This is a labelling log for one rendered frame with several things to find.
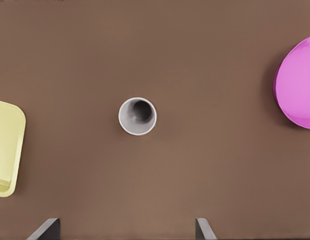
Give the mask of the yellow plastic tray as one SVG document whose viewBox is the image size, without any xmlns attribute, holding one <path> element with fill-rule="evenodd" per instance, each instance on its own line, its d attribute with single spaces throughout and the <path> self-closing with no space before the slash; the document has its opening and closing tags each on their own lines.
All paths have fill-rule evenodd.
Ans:
<svg viewBox="0 0 310 240">
<path fill-rule="evenodd" d="M 16 189 L 26 128 L 24 112 L 16 105 L 0 101 L 0 197 Z"/>
</svg>

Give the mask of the pink plastic plate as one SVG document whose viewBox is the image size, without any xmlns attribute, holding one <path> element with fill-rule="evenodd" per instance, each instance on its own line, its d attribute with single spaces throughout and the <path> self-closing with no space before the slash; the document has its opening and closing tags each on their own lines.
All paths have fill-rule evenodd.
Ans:
<svg viewBox="0 0 310 240">
<path fill-rule="evenodd" d="M 273 79 L 273 94 L 291 122 L 310 129 L 310 37 L 281 61 Z"/>
</svg>

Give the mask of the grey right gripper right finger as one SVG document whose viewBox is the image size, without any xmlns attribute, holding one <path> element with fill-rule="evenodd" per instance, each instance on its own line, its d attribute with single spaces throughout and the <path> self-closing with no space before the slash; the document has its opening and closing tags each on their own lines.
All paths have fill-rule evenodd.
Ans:
<svg viewBox="0 0 310 240">
<path fill-rule="evenodd" d="M 195 219 L 195 240 L 217 240 L 208 220 L 204 217 Z"/>
</svg>

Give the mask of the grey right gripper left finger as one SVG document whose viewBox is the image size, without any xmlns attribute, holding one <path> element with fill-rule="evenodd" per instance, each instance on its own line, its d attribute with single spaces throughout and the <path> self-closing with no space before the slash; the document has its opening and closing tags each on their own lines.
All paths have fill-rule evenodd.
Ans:
<svg viewBox="0 0 310 240">
<path fill-rule="evenodd" d="M 61 240 L 61 221 L 59 218 L 47 219 L 26 240 Z"/>
</svg>

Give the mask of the white IKEA cup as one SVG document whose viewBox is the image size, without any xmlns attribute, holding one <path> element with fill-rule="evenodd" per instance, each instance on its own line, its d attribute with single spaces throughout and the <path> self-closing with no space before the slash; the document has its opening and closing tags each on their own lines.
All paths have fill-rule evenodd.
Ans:
<svg viewBox="0 0 310 240">
<path fill-rule="evenodd" d="M 127 133 L 142 136 L 149 133 L 157 123 L 155 106 L 146 98 L 132 97 L 119 108 L 118 121 Z"/>
</svg>

